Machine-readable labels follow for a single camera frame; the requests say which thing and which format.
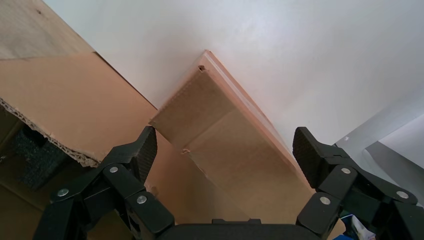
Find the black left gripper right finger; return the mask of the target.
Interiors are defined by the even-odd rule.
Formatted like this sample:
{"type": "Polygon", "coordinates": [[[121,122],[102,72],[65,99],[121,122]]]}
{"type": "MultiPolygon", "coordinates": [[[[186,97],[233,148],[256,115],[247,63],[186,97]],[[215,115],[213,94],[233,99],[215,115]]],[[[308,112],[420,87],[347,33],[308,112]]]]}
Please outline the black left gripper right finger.
{"type": "Polygon", "coordinates": [[[343,212],[357,217],[378,240],[421,240],[424,209],[406,189],[375,176],[342,149],[319,142],[304,126],[296,128],[293,155],[315,193],[296,219],[324,240],[343,212]]]}

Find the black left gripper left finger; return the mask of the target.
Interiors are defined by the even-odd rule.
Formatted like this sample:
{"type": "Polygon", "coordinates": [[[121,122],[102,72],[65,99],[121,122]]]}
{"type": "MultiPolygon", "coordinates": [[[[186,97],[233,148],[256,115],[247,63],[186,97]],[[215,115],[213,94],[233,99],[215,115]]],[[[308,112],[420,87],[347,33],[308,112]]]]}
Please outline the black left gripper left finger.
{"type": "Polygon", "coordinates": [[[102,217],[115,212],[135,240],[158,239],[175,219],[145,187],[157,152],[152,126],[136,141],[114,147],[98,167],[51,194],[33,238],[85,240],[102,217]]]}

